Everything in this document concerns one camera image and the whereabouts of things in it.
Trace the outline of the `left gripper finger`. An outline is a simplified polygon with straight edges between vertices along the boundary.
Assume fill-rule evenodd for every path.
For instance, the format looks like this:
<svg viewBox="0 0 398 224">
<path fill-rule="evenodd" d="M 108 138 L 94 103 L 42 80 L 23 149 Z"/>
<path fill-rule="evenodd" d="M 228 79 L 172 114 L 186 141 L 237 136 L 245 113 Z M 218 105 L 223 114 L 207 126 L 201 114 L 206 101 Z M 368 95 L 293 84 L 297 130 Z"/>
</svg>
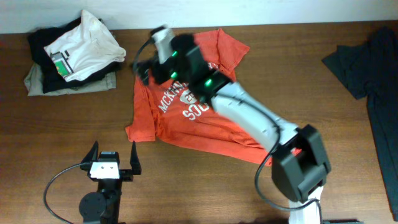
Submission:
<svg viewBox="0 0 398 224">
<path fill-rule="evenodd" d="M 137 149 L 136 149 L 136 142 L 132 142 L 132 148 L 131 148 L 131 156 L 130 156 L 130 161 L 132 170 L 140 170 L 141 169 L 141 163 L 139 161 L 138 155 L 137 155 Z"/>
<path fill-rule="evenodd" d="M 83 158 L 81 161 L 82 163 L 87 163 L 87 162 L 94 162 L 98 158 L 98 148 L 99 148 L 99 143 L 98 141 L 95 141 L 92 148 L 90 151 L 87 153 L 87 155 Z"/>
</svg>

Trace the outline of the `orange soccer t-shirt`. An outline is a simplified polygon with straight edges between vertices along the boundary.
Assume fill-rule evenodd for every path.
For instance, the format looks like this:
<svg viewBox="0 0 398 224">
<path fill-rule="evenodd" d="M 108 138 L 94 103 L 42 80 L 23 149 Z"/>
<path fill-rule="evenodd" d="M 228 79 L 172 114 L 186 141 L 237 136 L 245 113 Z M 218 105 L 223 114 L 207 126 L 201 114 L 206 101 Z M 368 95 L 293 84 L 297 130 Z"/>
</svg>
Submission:
<svg viewBox="0 0 398 224">
<path fill-rule="evenodd" d="M 134 119 L 125 128 L 133 142 L 160 139 L 178 147 L 221 154 L 260 164 L 275 144 L 296 135 L 297 125 L 271 114 L 275 123 L 252 107 L 229 99 L 216 99 L 212 109 L 200 103 L 187 83 L 171 80 L 145 86 L 134 84 Z"/>
</svg>

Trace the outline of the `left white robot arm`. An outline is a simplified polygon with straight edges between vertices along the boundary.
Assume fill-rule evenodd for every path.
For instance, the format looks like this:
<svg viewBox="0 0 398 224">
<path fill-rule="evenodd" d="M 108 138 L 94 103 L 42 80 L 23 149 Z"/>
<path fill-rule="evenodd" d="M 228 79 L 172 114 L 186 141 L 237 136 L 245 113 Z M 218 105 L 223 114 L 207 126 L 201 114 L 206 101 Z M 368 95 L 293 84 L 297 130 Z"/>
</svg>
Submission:
<svg viewBox="0 0 398 224">
<path fill-rule="evenodd" d="M 134 176 L 142 172 L 135 143 L 132 143 L 129 163 L 130 169 L 120 169 L 119 153 L 99 152 L 99 143 L 94 143 L 80 166 L 89 179 L 98 183 L 97 190 L 86 194 L 80 201 L 79 212 L 84 223 L 119 223 L 123 182 L 132 182 Z"/>
</svg>

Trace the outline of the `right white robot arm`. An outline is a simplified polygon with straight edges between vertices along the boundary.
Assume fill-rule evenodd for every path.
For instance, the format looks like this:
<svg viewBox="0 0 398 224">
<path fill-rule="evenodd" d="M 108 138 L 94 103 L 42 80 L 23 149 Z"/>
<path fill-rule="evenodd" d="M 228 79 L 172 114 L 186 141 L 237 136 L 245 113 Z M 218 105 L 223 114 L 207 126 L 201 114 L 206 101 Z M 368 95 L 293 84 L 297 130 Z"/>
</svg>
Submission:
<svg viewBox="0 0 398 224">
<path fill-rule="evenodd" d="M 331 171 L 322 137 L 311 125 L 303 128 L 270 111 L 223 72 L 210 68 L 191 34 L 150 37 L 145 45 L 157 51 L 149 60 L 136 54 L 131 65 L 145 85 L 153 77 L 157 84 L 168 80 L 187 83 L 201 103 L 239 125 L 268 153 L 257 168 L 254 186 L 271 207 L 289 212 L 289 223 L 323 223 L 320 196 Z M 272 162 L 272 181 L 288 199 L 281 206 L 260 189 L 259 176 L 266 162 Z"/>
</svg>

